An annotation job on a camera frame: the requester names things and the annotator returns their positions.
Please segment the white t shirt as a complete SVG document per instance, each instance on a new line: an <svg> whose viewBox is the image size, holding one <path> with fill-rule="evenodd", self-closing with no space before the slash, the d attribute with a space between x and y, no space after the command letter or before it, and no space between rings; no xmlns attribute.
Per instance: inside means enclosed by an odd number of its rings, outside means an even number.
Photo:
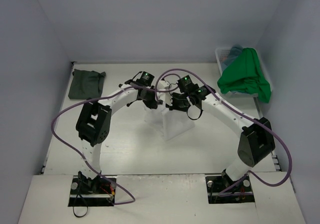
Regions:
<svg viewBox="0 0 320 224"><path fill-rule="evenodd" d="M195 123L187 117L185 112L169 110L164 106L157 109L144 107L144 120L154 128L164 141L183 134L195 127Z"/></svg>

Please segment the grey t shirt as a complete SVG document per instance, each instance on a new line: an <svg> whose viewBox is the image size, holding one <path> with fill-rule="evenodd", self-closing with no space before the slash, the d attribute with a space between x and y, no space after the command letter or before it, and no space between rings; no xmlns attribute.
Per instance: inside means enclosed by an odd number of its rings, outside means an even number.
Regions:
<svg viewBox="0 0 320 224"><path fill-rule="evenodd" d="M74 69L72 76L69 99L86 100L102 96L106 72Z"/></svg>

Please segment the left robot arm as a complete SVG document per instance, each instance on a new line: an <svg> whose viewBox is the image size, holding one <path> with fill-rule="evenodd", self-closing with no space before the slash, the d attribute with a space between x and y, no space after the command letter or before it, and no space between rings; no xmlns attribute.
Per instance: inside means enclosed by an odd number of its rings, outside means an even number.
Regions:
<svg viewBox="0 0 320 224"><path fill-rule="evenodd" d="M143 71L140 78L127 80L120 85L110 94L110 98L99 102L90 101L83 105L75 128L81 139L84 161L91 166L89 168L84 165L78 173L82 188L87 193L96 193L100 187L101 178L98 173L101 173L101 144L109 134L112 115L137 100L142 100L153 109L157 108L156 94L152 86L154 78L152 74Z"/></svg>

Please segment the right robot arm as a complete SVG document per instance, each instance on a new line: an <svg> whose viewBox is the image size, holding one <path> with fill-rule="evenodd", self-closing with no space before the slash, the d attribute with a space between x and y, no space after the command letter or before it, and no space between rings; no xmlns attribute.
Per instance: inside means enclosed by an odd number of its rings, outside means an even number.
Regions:
<svg viewBox="0 0 320 224"><path fill-rule="evenodd" d="M179 79L177 86L181 93L173 93L174 107L184 104L186 111L188 107L196 106L201 113L213 115L239 138L235 160L221 173L222 186L227 190L234 189L239 179L275 149L273 135L265 130L271 129L270 122L263 117L256 119L256 124L237 115L223 104L223 99L212 88L198 86L188 75Z"/></svg>

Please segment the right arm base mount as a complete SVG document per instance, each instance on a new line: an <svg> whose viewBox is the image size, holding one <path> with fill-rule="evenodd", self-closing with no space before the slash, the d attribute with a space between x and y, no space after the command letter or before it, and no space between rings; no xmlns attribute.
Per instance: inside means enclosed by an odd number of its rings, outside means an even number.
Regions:
<svg viewBox="0 0 320 224"><path fill-rule="evenodd" d="M209 204L254 203L250 178L248 175L236 182L229 182L221 175L205 176Z"/></svg>

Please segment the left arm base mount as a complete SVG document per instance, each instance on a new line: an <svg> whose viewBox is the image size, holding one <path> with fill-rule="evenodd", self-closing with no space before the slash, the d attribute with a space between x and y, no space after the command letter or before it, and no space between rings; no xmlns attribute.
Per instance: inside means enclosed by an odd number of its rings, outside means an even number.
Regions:
<svg viewBox="0 0 320 224"><path fill-rule="evenodd" d="M93 189L89 188L79 180L72 178L69 192L69 207L107 207L114 206L116 185L102 179Z"/></svg>

